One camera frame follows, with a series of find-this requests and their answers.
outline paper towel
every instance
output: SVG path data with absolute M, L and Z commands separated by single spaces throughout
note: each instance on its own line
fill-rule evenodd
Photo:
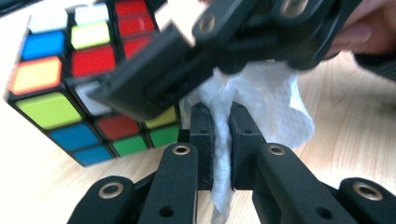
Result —
M 215 205 L 212 223 L 225 223 L 233 197 L 231 189 L 231 136 L 228 127 L 233 101 L 244 105 L 267 142 L 296 148 L 314 132 L 298 91 L 296 72 L 284 63 L 249 63 L 240 73 L 226 76 L 215 70 L 214 76 L 187 96 L 180 104 L 189 118 L 192 105 L 202 102 L 215 121 L 216 143 L 213 156 Z M 184 128 L 190 122 L 182 120 Z

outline screw hole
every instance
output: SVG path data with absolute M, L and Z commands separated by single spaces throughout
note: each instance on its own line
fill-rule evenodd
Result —
M 171 206 L 164 206 L 160 209 L 161 217 L 172 217 L 175 214 Z
M 270 147 L 268 148 L 268 150 L 277 156 L 282 156 L 286 153 L 285 149 L 281 148 L 281 147 Z
M 204 15 L 201 18 L 201 23 L 200 23 L 201 33 L 208 34 L 212 32 L 212 30 L 215 28 L 215 19 L 216 17 L 213 14 Z
M 112 182 L 103 185 L 99 189 L 99 197 L 103 199 L 112 199 L 119 196 L 123 191 L 123 185 L 119 182 Z
M 173 149 L 173 152 L 179 156 L 189 154 L 190 148 L 186 146 L 178 146 Z
M 324 207 L 317 207 L 317 214 L 325 219 L 332 219 L 332 212 Z
M 353 189 L 365 199 L 372 201 L 381 201 L 383 199 L 382 193 L 368 184 L 356 182 L 353 185 Z

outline wooden table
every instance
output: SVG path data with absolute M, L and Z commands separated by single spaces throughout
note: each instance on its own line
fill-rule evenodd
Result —
M 29 8 L 0 19 L 0 84 L 11 74 Z M 347 177 L 371 179 L 396 194 L 396 83 L 357 67 L 348 53 L 299 76 L 301 95 L 316 124 L 296 154 L 321 181 L 338 188 Z M 2 184 L 0 223 L 65 223 L 88 188 L 109 175 L 138 181 L 154 172 L 163 148 L 83 168 L 0 102 Z M 212 204 L 200 192 L 198 223 Z M 228 223 L 258 223 L 250 191 L 237 191 Z

